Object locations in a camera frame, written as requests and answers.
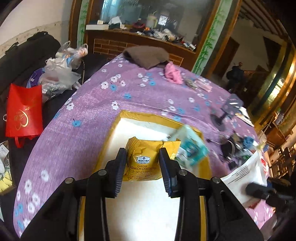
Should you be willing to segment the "yellow cheese cracker packet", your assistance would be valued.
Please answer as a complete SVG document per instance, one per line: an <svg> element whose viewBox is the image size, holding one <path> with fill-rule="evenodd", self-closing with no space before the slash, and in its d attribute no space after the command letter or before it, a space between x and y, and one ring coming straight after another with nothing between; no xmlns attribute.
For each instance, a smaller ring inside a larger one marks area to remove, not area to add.
<svg viewBox="0 0 296 241"><path fill-rule="evenodd" d="M123 181L153 181L162 177L159 150L166 148L173 160L180 141L148 141L132 137L126 144L127 161Z"/></svg>

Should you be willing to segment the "pink soft cloth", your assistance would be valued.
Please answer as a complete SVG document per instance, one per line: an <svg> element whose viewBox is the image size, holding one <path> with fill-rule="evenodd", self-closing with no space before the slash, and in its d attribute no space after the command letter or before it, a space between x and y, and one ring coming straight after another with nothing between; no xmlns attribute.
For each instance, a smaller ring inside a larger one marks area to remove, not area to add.
<svg viewBox="0 0 296 241"><path fill-rule="evenodd" d="M170 83L182 85L183 79L180 70L178 70L172 62L165 66L165 78Z"/></svg>

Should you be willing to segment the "teal snack packet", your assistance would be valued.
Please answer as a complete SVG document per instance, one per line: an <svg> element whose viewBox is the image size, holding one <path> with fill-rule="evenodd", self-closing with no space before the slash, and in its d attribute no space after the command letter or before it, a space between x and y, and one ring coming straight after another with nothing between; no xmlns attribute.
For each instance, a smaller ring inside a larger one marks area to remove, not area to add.
<svg viewBox="0 0 296 241"><path fill-rule="evenodd" d="M187 169L192 168L208 155L208 149L203 140L189 125L179 128L168 140L181 142L175 160Z"/></svg>

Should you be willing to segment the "white printed paper bag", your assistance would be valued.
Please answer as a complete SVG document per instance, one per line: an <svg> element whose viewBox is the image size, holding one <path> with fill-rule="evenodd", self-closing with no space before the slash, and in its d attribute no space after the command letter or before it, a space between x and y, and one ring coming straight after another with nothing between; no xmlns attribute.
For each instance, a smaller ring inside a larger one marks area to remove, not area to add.
<svg viewBox="0 0 296 241"><path fill-rule="evenodd" d="M259 201L258 198L247 195L245 189L249 183L254 182L267 186L267 175L262 161L265 160L261 152L256 151L243 165L221 178L244 208L248 208Z"/></svg>

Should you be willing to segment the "purple floral tablecloth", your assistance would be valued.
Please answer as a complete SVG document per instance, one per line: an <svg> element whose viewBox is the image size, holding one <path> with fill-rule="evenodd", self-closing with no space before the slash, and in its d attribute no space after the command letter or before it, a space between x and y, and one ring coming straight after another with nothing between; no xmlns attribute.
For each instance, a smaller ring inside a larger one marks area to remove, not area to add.
<svg viewBox="0 0 296 241"><path fill-rule="evenodd" d="M167 80L162 68L146 70L115 57L66 101L29 152L14 205L14 228L22 235L38 210L68 176L88 177L116 117L124 110L150 113L191 125L216 140L210 114L222 113L229 92L206 78L193 90Z"/></svg>

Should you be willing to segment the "black phone stand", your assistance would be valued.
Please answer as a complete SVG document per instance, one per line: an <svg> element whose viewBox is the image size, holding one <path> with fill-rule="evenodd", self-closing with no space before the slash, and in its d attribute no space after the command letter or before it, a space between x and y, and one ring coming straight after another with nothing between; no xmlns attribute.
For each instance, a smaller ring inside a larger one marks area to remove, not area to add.
<svg viewBox="0 0 296 241"><path fill-rule="evenodd" d="M221 116L210 114L212 124L219 131L224 132L226 128L225 124L223 123L223 120L226 117L233 118L234 115L239 112L241 106L243 106L243 101L236 94L230 94L229 98L221 107L223 114Z"/></svg>

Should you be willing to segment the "red gift bag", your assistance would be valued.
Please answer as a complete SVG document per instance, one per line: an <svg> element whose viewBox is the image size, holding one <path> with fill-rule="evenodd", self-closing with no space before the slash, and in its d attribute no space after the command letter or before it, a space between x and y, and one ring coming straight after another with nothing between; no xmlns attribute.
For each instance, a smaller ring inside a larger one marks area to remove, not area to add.
<svg viewBox="0 0 296 241"><path fill-rule="evenodd" d="M6 137L13 138L17 148L25 139L32 140L43 132L42 87L25 88L10 85L6 112Z"/></svg>

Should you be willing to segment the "clear plastic bags pile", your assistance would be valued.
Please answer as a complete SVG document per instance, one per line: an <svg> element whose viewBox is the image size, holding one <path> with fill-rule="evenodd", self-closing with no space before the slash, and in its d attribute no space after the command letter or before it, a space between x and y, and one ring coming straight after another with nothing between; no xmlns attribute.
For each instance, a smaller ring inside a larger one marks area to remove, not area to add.
<svg viewBox="0 0 296 241"><path fill-rule="evenodd" d="M80 80L84 80L84 73L76 73L83 58L88 54L88 45L85 43L78 48L71 48L71 42L65 42L56 52L55 58L46 60L44 73L38 80L42 87L42 99L46 102L66 90L78 89Z"/></svg>

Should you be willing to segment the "person in dark clothes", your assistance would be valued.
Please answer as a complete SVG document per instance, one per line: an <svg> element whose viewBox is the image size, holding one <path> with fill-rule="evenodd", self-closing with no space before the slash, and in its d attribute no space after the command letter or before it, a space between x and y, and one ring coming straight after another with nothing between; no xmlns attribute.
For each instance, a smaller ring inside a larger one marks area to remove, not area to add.
<svg viewBox="0 0 296 241"><path fill-rule="evenodd" d="M243 63L239 62L238 65L234 65L230 71L226 73L226 78L228 83L226 85L226 90L231 92L236 84L241 82L244 77L244 71L242 70Z"/></svg>

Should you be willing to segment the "brown folded cloth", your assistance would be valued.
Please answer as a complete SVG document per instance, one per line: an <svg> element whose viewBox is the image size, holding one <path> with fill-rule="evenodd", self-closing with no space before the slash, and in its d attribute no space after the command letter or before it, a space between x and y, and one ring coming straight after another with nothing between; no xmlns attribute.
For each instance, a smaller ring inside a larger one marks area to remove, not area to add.
<svg viewBox="0 0 296 241"><path fill-rule="evenodd" d="M134 46L123 51L126 60L146 70L169 62L169 53L160 47Z"/></svg>

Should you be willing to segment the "wooden cabinet with mirror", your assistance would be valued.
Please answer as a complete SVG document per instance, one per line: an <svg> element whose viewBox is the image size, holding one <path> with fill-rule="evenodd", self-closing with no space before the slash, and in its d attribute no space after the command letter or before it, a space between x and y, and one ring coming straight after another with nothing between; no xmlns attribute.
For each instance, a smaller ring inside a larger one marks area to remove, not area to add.
<svg viewBox="0 0 296 241"><path fill-rule="evenodd" d="M173 63L210 77L241 5L241 1L74 1L69 39L108 59L128 47L161 47Z"/></svg>

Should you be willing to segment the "black suitcase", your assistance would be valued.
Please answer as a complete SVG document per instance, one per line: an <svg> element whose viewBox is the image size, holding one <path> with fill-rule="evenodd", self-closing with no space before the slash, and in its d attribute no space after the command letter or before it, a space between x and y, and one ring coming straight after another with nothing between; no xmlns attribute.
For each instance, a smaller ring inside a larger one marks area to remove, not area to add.
<svg viewBox="0 0 296 241"><path fill-rule="evenodd" d="M44 67L60 47L48 32L38 32L22 44L13 44L1 57L1 101L6 102L11 84L25 87L33 72Z"/></svg>

